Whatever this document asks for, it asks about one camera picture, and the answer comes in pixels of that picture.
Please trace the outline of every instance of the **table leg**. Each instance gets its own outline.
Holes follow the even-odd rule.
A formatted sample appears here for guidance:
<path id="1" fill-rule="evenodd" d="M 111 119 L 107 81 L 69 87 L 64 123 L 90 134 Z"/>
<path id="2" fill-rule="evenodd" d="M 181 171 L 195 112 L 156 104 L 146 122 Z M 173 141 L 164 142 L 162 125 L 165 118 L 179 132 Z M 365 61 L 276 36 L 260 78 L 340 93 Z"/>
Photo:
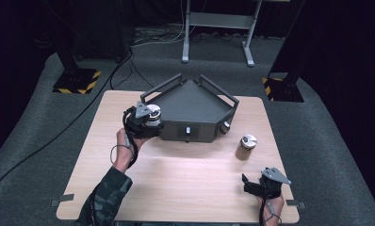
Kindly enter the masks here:
<path id="1" fill-rule="evenodd" d="M 182 62 L 183 63 L 188 63 L 189 26 L 190 26 L 190 0 L 187 0 L 187 14 L 186 14 L 186 22 L 185 22 L 185 40 L 184 40 L 184 50 L 182 52 Z"/>
<path id="2" fill-rule="evenodd" d="M 249 34 L 247 35 L 247 40 L 242 42 L 244 55 L 246 56 L 247 64 L 249 65 L 249 67 L 254 66 L 253 56 L 252 56 L 252 53 L 250 51 L 250 42 L 252 41 L 252 37 L 253 37 L 254 29 L 255 29 L 255 24 L 257 23 L 258 13 L 260 11 L 261 4 L 262 4 L 262 0 L 258 0 L 257 4 L 255 6 L 253 21 L 252 21 L 252 24 L 250 26 Z"/>

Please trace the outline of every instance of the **cylindrical container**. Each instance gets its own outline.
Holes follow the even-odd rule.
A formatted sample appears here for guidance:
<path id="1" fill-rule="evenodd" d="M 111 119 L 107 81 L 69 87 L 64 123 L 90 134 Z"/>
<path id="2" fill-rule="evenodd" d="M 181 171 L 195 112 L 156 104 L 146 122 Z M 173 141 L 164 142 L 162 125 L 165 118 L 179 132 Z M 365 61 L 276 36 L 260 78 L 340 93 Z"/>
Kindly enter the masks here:
<path id="1" fill-rule="evenodd" d="M 245 135 L 239 141 L 235 156 L 240 161 L 246 161 L 249 159 L 250 154 L 252 153 L 252 149 L 255 148 L 257 144 L 257 138 L 253 135 Z"/>

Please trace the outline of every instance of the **human hand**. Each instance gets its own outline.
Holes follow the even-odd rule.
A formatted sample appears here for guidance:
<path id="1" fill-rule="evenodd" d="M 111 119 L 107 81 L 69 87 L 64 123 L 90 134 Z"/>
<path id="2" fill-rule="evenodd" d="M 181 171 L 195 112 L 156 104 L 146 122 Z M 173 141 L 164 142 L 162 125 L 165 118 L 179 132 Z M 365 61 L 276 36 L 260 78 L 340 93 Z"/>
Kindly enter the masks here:
<path id="1" fill-rule="evenodd" d="M 258 205 L 259 205 L 259 208 L 260 208 L 263 199 L 261 197 L 258 197 L 258 196 L 255 196 L 255 197 L 257 198 Z M 281 194 L 280 197 L 274 198 L 274 199 L 271 199 L 271 200 L 267 200 L 267 202 L 269 202 L 270 205 L 272 206 L 274 213 L 272 214 L 268 205 L 265 204 L 264 213 L 263 213 L 264 225 L 276 226 L 276 225 L 279 224 L 280 216 L 282 214 L 282 209 L 284 208 L 284 205 L 285 205 L 284 197 Z"/>
<path id="2" fill-rule="evenodd" d="M 128 169 L 129 163 L 131 162 L 132 158 L 134 157 L 133 152 L 138 152 L 141 148 L 141 146 L 149 140 L 148 138 L 141 138 L 136 139 L 134 138 L 134 141 L 138 147 L 137 150 L 134 150 L 134 147 L 131 145 L 128 149 L 123 146 L 117 147 L 117 158 L 114 161 L 113 167 L 121 172 L 126 172 Z M 121 128 L 117 132 L 117 145 L 126 145 L 125 143 L 125 130 Z"/>

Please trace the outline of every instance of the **table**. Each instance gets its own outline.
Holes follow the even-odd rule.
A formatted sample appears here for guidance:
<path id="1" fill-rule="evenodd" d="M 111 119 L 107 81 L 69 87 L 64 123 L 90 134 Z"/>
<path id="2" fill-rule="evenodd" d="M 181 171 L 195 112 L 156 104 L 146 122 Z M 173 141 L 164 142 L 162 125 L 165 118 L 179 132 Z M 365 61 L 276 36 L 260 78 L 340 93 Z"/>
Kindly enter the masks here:
<path id="1" fill-rule="evenodd" d="M 85 199 L 112 165 L 110 149 L 122 127 L 123 111 L 136 105 L 141 93 L 110 90 L 104 94 L 64 191 L 74 194 L 73 200 L 60 203 L 58 218 L 78 218 Z M 134 183 L 116 220 L 258 222 L 258 203 L 243 191 L 241 173 L 258 183 L 265 167 L 276 167 L 284 175 L 285 169 L 262 100 L 237 98 L 240 103 L 229 133 L 212 143 L 154 137 L 143 145 L 138 161 L 126 172 Z M 255 135 L 258 144 L 247 161 L 240 161 L 235 150 L 244 134 Z M 286 200 L 293 200 L 290 186 L 283 185 L 282 192 Z M 297 222 L 297 208 L 286 205 L 281 218 L 283 223 Z"/>
<path id="2" fill-rule="evenodd" d="M 257 4 L 254 9 L 253 16 L 243 15 L 229 15 L 229 14 L 217 14 L 217 13 L 206 13 L 206 12 L 191 12 L 190 11 L 190 0 L 187 0 L 187 13 L 185 21 L 185 39 L 184 49 L 182 53 L 182 62 L 188 63 L 188 50 L 189 50 L 189 32 L 191 25 L 197 26 L 212 26 L 212 27 L 225 27 L 225 28 L 237 28 L 237 29 L 248 29 L 246 41 L 242 42 L 244 55 L 247 59 L 247 65 L 249 67 L 254 66 L 254 60 L 252 52 L 250 51 L 250 42 L 252 41 L 255 24 L 257 23 L 258 13 L 261 8 L 261 4 L 264 1 L 268 2 L 289 2 L 290 0 L 256 0 Z"/>

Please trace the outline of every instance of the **dark background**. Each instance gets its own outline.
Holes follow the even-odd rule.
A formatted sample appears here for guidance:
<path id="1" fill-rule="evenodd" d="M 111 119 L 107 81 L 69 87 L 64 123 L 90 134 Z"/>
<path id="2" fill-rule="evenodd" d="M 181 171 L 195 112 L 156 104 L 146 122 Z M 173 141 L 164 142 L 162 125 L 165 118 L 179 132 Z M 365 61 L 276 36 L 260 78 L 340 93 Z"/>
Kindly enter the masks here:
<path id="1" fill-rule="evenodd" d="M 72 24 L 73 1 L 52 2 L 57 15 Z M 203 2 L 193 1 L 192 9 L 201 10 Z M 180 21 L 179 1 L 128 3 L 136 26 Z M 294 72 L 318 93 L 375 198 L 375 1 L 306 1 L 299 13 L 301 4 L 264 3 L 254 35 L 286 37 L 272 72 Z M 250 15 L 254 6 L 252 1 L 213 0 L 205 11 Z M 53 30 L 42 12 L 39 0 L 0 1 L 0 147 L 23 114 L 45 60 L 55 52 Z M 72 47 L 73 34 L 63 28 Z M 243 32 L 195 32 L 215 30 Z"/>

